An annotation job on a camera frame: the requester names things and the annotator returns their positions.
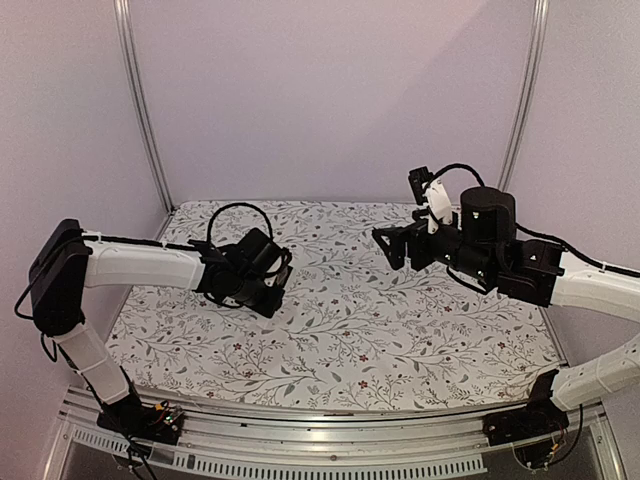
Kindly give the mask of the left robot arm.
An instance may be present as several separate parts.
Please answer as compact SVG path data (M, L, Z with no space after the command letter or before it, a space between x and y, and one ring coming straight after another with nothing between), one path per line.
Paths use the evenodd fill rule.
M85 290L176 288L218 306L237 304L270 318L282 305L291 272L290 251L257 228L236 244L216 247L210 241L181 245L104 236L84 231L76 219L65 219L32 262L22 297L31 302L28 319L84 378L103 414L126 433L138 434L148 426L150 410L87 323Z

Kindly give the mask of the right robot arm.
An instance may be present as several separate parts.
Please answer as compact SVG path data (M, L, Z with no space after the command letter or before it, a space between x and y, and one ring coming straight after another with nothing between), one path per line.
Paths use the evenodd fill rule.
M639 274L589 260L566 243L534 232L516 237L516 202L492 187L473 187L453 212L442 188L429 188L427 209L404 227L372 236L398 270L444 265L449 277L481 295L492 292L538 307L574 307L639 319Z

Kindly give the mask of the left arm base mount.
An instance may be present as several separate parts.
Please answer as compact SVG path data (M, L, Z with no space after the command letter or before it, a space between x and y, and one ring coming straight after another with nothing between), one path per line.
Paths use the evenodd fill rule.
M97 425L126 438L177 445L184 424L184 410L162 401L144 405L136 395L129 395L114 404L102 404Z

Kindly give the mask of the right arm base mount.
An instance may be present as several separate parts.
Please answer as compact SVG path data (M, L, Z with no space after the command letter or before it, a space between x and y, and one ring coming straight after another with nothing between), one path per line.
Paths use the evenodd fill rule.
M540 375L524 406L483 417L482 432L490 446L547 435L569 426L567 413L551 401L552 383L558 373L554 369Z

